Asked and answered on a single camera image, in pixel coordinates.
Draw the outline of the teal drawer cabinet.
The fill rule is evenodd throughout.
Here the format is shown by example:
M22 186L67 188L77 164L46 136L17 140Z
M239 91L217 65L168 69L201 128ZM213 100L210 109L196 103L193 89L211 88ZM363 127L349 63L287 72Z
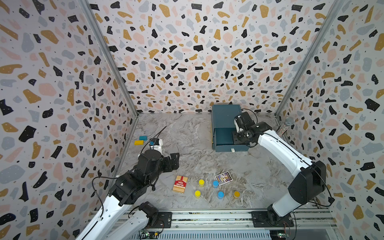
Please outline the teal drawer cabinet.
M235 117L241 113L240 105L212 106L212 149L216 152L247 152L249 147L237 144Z

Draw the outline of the orange paint can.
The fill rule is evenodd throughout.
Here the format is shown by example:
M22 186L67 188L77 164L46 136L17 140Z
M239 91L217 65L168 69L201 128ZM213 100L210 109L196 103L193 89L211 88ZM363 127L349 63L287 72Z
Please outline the orange paint can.
M238 192L238 191L234 191L234 193L233 193L233 197L235 198L235 199L238 199L239 197L240 197L240 192Z

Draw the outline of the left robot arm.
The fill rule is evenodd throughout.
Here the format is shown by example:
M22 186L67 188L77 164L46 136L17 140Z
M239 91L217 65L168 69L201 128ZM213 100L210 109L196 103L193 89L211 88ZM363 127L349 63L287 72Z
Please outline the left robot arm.
M151 203L140 204L132 217L119 227L113 227L123 214L155 184L162 173L179 168L180 154L165 157L158 150L149 149L138 157L138 164L116 178L105 201L86 228L77 236L78 240L127 240L147 226L155 226L159 210Z

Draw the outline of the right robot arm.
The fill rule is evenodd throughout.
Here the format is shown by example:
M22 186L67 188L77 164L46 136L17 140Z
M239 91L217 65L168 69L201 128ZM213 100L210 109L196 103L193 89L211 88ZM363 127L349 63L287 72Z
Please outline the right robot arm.
M269 224L277 225L292 211L329 190L326 184L326 165L321 161L312 162L300 154L289 146L270 125L265 122L255 123L248 113L237 115L234 124L236 127L236 132L233 133L235 143L264 147L294 177L288 187L288 193L267 208Z

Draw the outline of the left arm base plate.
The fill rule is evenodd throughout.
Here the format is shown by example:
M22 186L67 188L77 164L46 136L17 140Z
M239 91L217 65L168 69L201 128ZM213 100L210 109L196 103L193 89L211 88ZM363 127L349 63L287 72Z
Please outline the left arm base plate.
M170 229L172 225L172 212L159 212L151 216L144 211L136 211L129 220L132 221L132 226L139 226L140 230L148 229Z

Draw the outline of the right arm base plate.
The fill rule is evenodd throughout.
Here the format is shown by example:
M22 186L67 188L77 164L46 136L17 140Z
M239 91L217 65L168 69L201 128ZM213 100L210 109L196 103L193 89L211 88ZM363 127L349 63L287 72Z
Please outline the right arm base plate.
M280 217L271 211L253 211L251 212L251 220L254 228L283 228L293 227L293 219L286 215Z

